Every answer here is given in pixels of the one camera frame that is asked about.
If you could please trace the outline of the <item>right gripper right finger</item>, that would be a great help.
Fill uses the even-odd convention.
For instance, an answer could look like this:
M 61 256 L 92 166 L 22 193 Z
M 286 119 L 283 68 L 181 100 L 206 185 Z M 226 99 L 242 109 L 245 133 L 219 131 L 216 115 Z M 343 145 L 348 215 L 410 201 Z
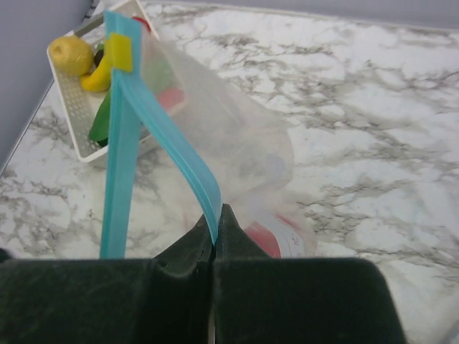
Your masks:
M 360 258 L 269 257 L 222 208 L 213 263 L 218 343 L 405 343 L 387 282 Z

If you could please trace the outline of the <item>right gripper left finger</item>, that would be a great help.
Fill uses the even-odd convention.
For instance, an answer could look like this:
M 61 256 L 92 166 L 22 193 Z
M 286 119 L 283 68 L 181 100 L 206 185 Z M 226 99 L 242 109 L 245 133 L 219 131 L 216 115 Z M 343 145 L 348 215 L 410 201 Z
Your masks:
M 1 252 L 3 343 L 206 343 L 214 249 L 204 219 L 143 259 Z

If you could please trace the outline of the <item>clear zip top bag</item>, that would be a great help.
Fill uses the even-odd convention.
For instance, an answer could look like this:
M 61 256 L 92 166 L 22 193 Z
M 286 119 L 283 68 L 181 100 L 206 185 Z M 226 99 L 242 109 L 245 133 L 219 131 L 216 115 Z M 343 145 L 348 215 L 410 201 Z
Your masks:
M 313 230 L 285 193 L 293 148 L 280 118 L 173 45 L 115 11 L 103 14 L 111 64 L 108 163 L 100 257 L 125 254 L 142 127 L 182 174 L 185 211 L 201 209 L 213 242 L 223 204 L 245 230 L 256 221 L 281 257 L 309 257 Z

